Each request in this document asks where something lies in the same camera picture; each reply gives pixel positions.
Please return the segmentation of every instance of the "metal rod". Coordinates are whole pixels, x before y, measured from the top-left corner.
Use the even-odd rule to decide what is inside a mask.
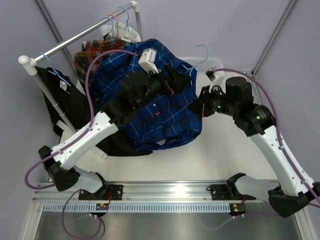
[[[38,6],[44,20],[46,21],[46,24],[48,25],[48,27],[50,28],[50,31],[52,32],[55,40],[57,43],[60,43],[63,41],[55,22],[53,21],[53,18],[51,17],[51,14],[46,6],[46,4],[43,2],[43,0],[34,0],[35,4]],[[67,48],[63,48],[62,49],[62,53],[64,54],[65,58],[68,61],[68,64],[70,65],[70,67],[74,70],[74,72],[76,73],[76,69],[75,69],[75,65],[74,65],[74,61],[73,58],[71,57],[71,54],[69,52],[69,50]]]
[[[69,121],[69,119],[67,118],[67,116],[65,115],[64,111],[61,110],[61,108],[58,105],[58,102],[54,99],[54,97],[51,95],[50,90],[47,88],[47,86],[44,84],[44,82],[42,81],[41,77],[39,76],[39,74],[37,73],[36,75],[32,76],[35,80],[35,82],[38,84],[38,86],[40,87],[41,91],[44,93],[44,95],[48,98],[48,100],[50,101],[50,103],[52,104],[52,106],[54,107],[54,109],[57,111],[57,113],[60,115],[60,117],[62,118],[62,120],[64,121],[64,123],[70,128],[70,130],[72,131],[72,133],[76,132],[76,129],[74,128],[74,126],[71,124],[71,122]]]
[[[271,37],[269,38],[267,44],[265,45],[262,54],[259,57],[258,62],[256,63],[256,65],[254,66],[254,69],[252,70],[252,75],[254,77],[256,77],[260,67],[262,66],[262,64],[264,63],[264,61],[266,60],[266,57],[268,56],[268,53],[270,52],[270,50],[272,49],[273,45],[275,44],[276,40],[278,39],[279,33],[281,32],[281,30],[283,29],[285,23],[287,22],[289,16],[291,15],[291,13],[293,12],[293,9],[296,6],[296,3],[298,2],[298,0],[290,0],[290,2],[287,4],[279,22],[277,23],[275,29],[273,30]]]
[[[124,7],[129,10],[132,9],[134,7],[132,2],[129,2],[128,4],[124,5]],[[119,16],[123,13],[126,13],[126,10],[124,10],[123,8],[118,8],[115,12],[113,12],[114,15]],[[91,26],[87,27],[85,30],[82,30],[81,32],[77,33],[76,35],[70,37],[67,40],[64,40],[60,43],[58,43],[56,46],[54,46],[52,49],[46,51],[44,54],[46,56],[51,56],[52,54],[55,54],[56,52],[60,51],[61,49],[65,48],[66,46],[72,44],[73,42],[75,42],[76,40],[82,38],[83,36],[91,33],[93,30],[96,30],[97,28],[101,27],[102,25],[108,23],[110,20],[106,17],[102,18],[100,21],[92,24]],[[45,57],[43,55],[39,55],[37,57],[34,57],[33,60],[38,64],[41,61],[43,61],[45,59]]]
[[[135,12],[135,21],[136,21],[136,29],[138,31],[138,34],[140,35],[141,41],[144,40],[144,37],[142,35],[142,25],[141,25],[141,18],[140,18],[140,12]]]

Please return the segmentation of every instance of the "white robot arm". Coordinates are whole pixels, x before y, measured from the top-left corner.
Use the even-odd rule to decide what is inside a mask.
[[[146,54],[143,62],[148,61],[152,63],[152,57]],[[146,76],[144,72],[130,73],[121,82],[117,95],[96,114],[92,127],[83,138],[68,149],[60,151],[87,131],[89,124],[65,142],[51,149],[44,146],[39,150],[41,158],[49,156],[51,152],[59,152],[44,162],[45,169],[59,191],[77,187],[88,191],[95,200],[102,199],[108,187],[106,181],[97,172],[87,172],[75,166],[77,161],[101,140],[132,121],[139,109],[156,94],[180,93],[191,80],[189,76],[175,72],[169,65],[166,65],[169,75],[167,77],[155,71],[154,65],[149,66],[143,62],[139,61],[139,64],[142,64],[143,69],[150,74]],[[269,202],[283,217],[294,214],[314,199],[306,184],[319,196],[320,183],[306,174],[282,140],[294,165],[305,178],[304,182],[289,164],[283,149],[279,147],[272,113],[267,107],[254,104],[252,86],[245,78],[229,78],[226,81],[226,93],[223,93],[219,86],[212,90],[210,91],[210,86],[203,87],[199,98],[188,108],[203,117],[215,112],[232,116],[237,127],[243,130],[262,151],[280,183],[254,179],[244,173],[238,173],[227,180],[227,189],[231,196],[250,195]]]
[[[210,70],[206,74],[209,78],[213,76]],[[284,149],[279,147],[275,118],[267,107],[254,103],[251,84],[244,77],[231,77],[225,86],[226,93],[220,86],[215,86],[213,91],[210,86],[203,87],[199,99],[189,109],[204,117],[216,112],[231,116],[262,151],[279,181],[274,183],[238,173],[227,180],[227,190],[231,196],[249,195],[268,202],[282,217],[296,213],[315,199],[310,189],[319,196],[320,183],[303,170],[281,136],[282,146],[298,173],[289,163]]]
[[[58,152],[43,163],[58,191],[76,187],[88,191],[96,200],[105,196],[108,186],[103,177],[97,172],[78,168],[77,161],[100,141],[131,122],[140,108],[157,94],[178,94],[190,84],[190,76],[175,72],[169,64],[165,65],[168,76],[155,71],[154,58],[147,54],[152,51],[143,52],[139,61],[148,75],[143,71],[129,73],[121,81],[116,96],[96,114],[91,127],[88,123],[68,140],[52,148],[43,146],[39,150],[42,159]]]

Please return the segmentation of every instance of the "metal frame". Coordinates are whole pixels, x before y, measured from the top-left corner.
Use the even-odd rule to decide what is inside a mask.
[[[39,10],[40,10],[40,12],[41,12],[46,24],[48,25],[50,31],[53,34],[56,42],[57,43],[62,42],[63,38],[61,37],[61,34],[59,33],[59,31],[58,31],[58,29],[56,27],[56,24],[55,24],[53,18],[51,17],[51,14],[50,14],[46,4],[44,3],[44,1],[43,0],[34,0],[34,2],[37,5],[37,7],[39,8]],[[71,53],[69,52],[69,50],[67,48],[63,48],[62,49],[62,53],[64,54],[65,58],[67,59],[67,62],[70,65],[70,67],[76,73],[73,57],[71,56]]]
[[[52,34],[54,35],[55,39],[57,40],[58,44],[54,46],[52,49],[45,52],[47,56],[51,56],[54,53],[62,50],[63,54],[65,55],[68,62],[72,65],[73,68],[73,61],[71,54],[65,48],[74,41],[80,39],[81,37],[85,36],[86,34],[92,32],[93,30],[99,28],[100,26],[106,24],[110,20],[107,18],[103,18],[100,21],[92,24],[91,26],[87,27],[85,30],[77,33],[76,35],[70,37],[67,40],[62,40],[62,37],[46,7],[43,0],[34,0],[39,7],[43,17],[45,18]],[[125,7],[129,10],[134,8],[134,3],[130,2],[125,5]],[[290,14],[293,12],[294,7],[298,0],[290,0],[288,5],[286,6],[285,11],[283,12],[279,22],[277,23],[271,37],[269,38],[265,48],[262,51],[262,54],[259,57],[258,62],[254,66],[254,69],[251,71],[251,74],[255,77],[263,65],[264,61],[266,60],[269,52],[271,51],[273,45],[275,44],[280,32],[282,31],[285,23],[287,22]],[[126,11],[124,9],[118,9],[115,14],[119,16]],[[142,25],[141,25],[141,18],[139,8],[135,10],[135,18],[137,24],[137,31],[141,37],[142,35]],[[43,61],[45,57],[43,55],[36,56],[33,58],[35,64]],[[50,100],[51,104],[57,110],[57,112],[61,115],[62,119],[65,123],[69,126],[69,128],[75,132],[76,130],[73,128],[69,120],[66,118],[63,111],[61,111],[58,103],[55,99],[51,96],[49,90],[43,84],[40,76],[38,74],[33,76],[35,81],[40,86],[43,93],[47,96]],[[261,93],[259,89],[253,88],[256,96],[257,101],[262,104],[263,100],[261,98]],[[211,195],[209,191],[205,190],[206,186],[209,186],[213,183],[221,183],[221,181],[197,181],[197,182],[116,182],[117,184],[124,185],[124,194],[123,203],[212,203]],[[39,183],[40,186],[47,185],[48,183]],[[32,203],[31,203],[31,214],[28,218],[28,221],[25,226],[25,231],[23,234],[23,240],[31,240],[35,238],[38,224],[43,212],[44,203],[46,202],[65,202],[70,194],[75,191],[76,189],[70,189],[69,191],[65,192],[58,192],[57,190],[50,190],[44,189],[41,191],[36,191]],[[70,202],[78,202],[76,198],[73,198]],[[239,202],[239,201],[221,201],[221,202]],[[306,210],[301,210],[295,214],[295,218],[297,220],[298,227],[300,229],[300,233],[303,240],[316,240],[317,237],[315,235],[313,225],[309,220],[309,215]]]
[[[291,13],[293,12],[296,4],[297,4],[298,0],[290,0],[289,3],[287,4],[284,12],[282,13],[282,16],[280,18],[280,20],[278,21],[277,25],[275,26],[267,44],[265,45],[259,60],[257,61],[257,63],[255,64],[253,70],[252,70],[252,75],[255,77],[259,71],[259,69],[261,68],[261,66],[263,65],[264,61],[266,60],[269,52],[271,51],[273,45],[275,44],[276,40],[278,39],[279,34],[281,33],[281,31],[283,30],[289,16],[291,15]]]
[[[223,181],[168,181],[168,182],[110,182],[110,184],[123,185],[123,200],[117,201],[121,204],[141,204],[141,203],[197,203],[209,205],[212,203],[239,203],[241,201],[212,201],[211,194],[206,187],[211,184],[221,184]],[[49,183],[39,183],[38,186],[46,186]],[[25,226],[22,240],[32,240],[35,238],[44,203],[64,203],[76,189],[58,192],[54,189],[44,189],[37,191],[32,200],[32,213]],[[79,201],[74,197],[71,203],[107,203],[107,201]],[[317,240],[313,226],[309,221],[308,212],[304,209],[295,214],[297,225],[303,240]]]
[[[60,36],[60,34],[59,34],[59,32],[58,32],[58,30],[57,30],[52,18],[50,16],[49,11],[47,10],[45,4],[42,2],[42,0],[35,0],[35,1],[37,3],[38,7],[40,8],[43,17],[46,19],[46,22],[49,25],[50,30],[52,31],[52,34],[55,36],[55,38],[58,41],[61,40],[62,38],[61,38],[61,36]],[[131,2],[127,3],[126,5],[124,5],[124,7],[127,10],[134,9],[136,25],[137,25],[137,28],[138,28],[138,33],[139,33],[139,35],[140,35],[140,37],[142,39],[142,25],[141,25],[141,18],[140,18],[138,1],[137,0],[136,1],[131,1]],[[115,16],[120,16],[123,13],[126,13],[126,10],[124,10],[123,8],[118,8],[116,11],[113,12],[113,14]],[[68,38],[67,40],[60,41],[56,46],[54,46],[50,50],[47,50],[44,54],[47,57],[49,57],[49,56],[57,53],[58,51],[63,50],[68,62],[70,62],[70,57],[71,56],[70,56],[70,53],[65,49],[65,47],[69,46],[70,44],[72,44],[76,40],[82,38],[83,36],[85,36],[85,35],[87,35],[89,33],[91,33],[92,31],[96,30],[97,28],[101,27],[102,25],[104,25],[104,24],[106,24],[108,22],[110,22],[110,19],[106,18],[106,17],[103,17],[98,22],[88,26],[86,29],[78,32],[77,34],[75,34],[74,36]],[[54,109],[61,116],[61,118],[65,122],[65,124],[70,128],[70,130],[73,133],[75,133],[76,129],[74,128],[74,126],[71,124],[71,122],[69,121],[69,119],[65,115],[65,112],[62,111],[62,109],[59,107],[58,102],[55,100],[55,98],[52,96],[52,94],[49,91],[49,89],[43,83],[43,81],[42,81],[41,77],[39,76],[39,74],[33,72],[34,70],[32,68],[34,68],[38,63],[40,63],[41,61],[46,59],[45,56],[44,55],[38,55],[38,56],[36,56],[34,58],[28,58],[27,56],[20,56],[20,57],[22,57],[24,60],[28,59],[28,61],[25,61],[24,63],[22,63],[22,65],[24,66],[24,68],[26,69],[28,74],[31,75],[34,78],[35,82],[38,84],[38,86],[40,87],[40,89],[42,90],[44,95],[48,98],[48,100],[50,101],[50,103],[52,104]]]

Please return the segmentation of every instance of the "wire hanger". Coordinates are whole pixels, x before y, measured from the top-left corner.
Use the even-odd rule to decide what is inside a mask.
[[[203,64],[205,61],[208,60],[208,57],[209,57],[209,48],[208,48],[207,45],[205,45],[205,44],[200,44],[200,45],[197,45],[197,46],[195,46],[195,47],[198,48],[198,47],[201,47],[201,46],[203,46],[203,47],[206,48],[206,57],[205,57],[204,60],[202,60],[199,64],[197,64],[197,65],[195,65],[195,66],[193,66],[193,67],[190,67],[190,68],[187,68],[185,65],[182,64],[182,66],[183,66],[185,69],[187,69],[186,73],[187,73],[188,71],[190,71],[190,72],[189,72],[189,75],[190,75],[190,76],[191,76],[191,72],[192,72],[196,67],[198,67],[200,64]]]
[[[107,18],[110,20],[110,22],[112,23],[112,28],[111,28],[111,37],[114,37],[113,31],[114,31],[114,21],[109,17],[109,16],[103,16],[102,18]]]
[[[125,28],[123,29],[122,27],[120,27],[122,30],[126,30],[128,28],[128,33],[130,33],[134,38],[136,38],[137,36],[133,35],[131,32],[130,32],[130,28],[128,26],[128,23],[129,23],[129,19],[130,19],[130,14],[128,12],[128,10],[124,7],[124,6],[118,6],[118,8],[122,8],[126,11],[126,14],[128,15],[128,18],[126,19],[126,23],[125,23]]]
[[[57,70],[55,69],[55,67],[54,67],[54,64],[53,64],[53,62],[51,61],[51,59],[47,56],[47,55],[45,55],[43,52],[39,52],[41,55],[43,55],[49,62],[50,62],[50,64],[51,64],[51,68],[52,68],[52,70],[53,70],[53,72],[52,71],[48,71],[49,73],[51,73],[51,74],[53,74],[53,75],[55,75],[55,76],[58,76],[63,82],[65,82],[69,87],[71,86],[71,84],[69,83],[69,82],[67,82],[67,80],[65,80],[64,78],[62,78],[60,75],[59,75],[59,73],[57,72]]]

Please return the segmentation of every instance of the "lavender wall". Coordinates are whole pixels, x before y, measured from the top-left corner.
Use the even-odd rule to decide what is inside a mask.
[[[0,233],[1,239],[17,240],[33,192],[24,184],[25,172],[40,160],[40,147],[58,141],[42,93],[18,57],[33,57],[55,41],[31,0],[1,0],[0,30]],[[57,69],[70,73],[61,54],[52,60]],[[31,182],[46,178],[40,167]]]
[[[145,39],[157,38],[176,56],[220,58],[226,67],[250,70],[288,0],[139,0]],[[128,0],[45,0],[63,38],[96,22]],[[135,27],[131,13],[130,26]],[[125,22],[127,16],[119,17]],[[84,39],[101,38],[97,30]],[[80,43],[69,47],[72,54]]]
[[[282,134],[302,167],[320,181],[320,1],[300,0],[258,80],[279,112]],[[310,207],[320,238],[320,209]]]

